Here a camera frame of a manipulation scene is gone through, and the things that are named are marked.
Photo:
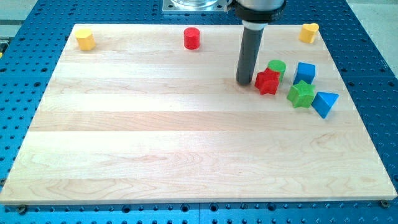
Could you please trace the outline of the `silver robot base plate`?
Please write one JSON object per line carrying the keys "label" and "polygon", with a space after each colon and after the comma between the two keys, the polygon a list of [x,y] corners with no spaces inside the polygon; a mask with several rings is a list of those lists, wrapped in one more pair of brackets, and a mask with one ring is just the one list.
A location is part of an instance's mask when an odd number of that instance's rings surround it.
{"label": "silver robot base plate", "polygon": [[220,12],[224,11],[232,0],[163,0],[164,13],[178,12]]}

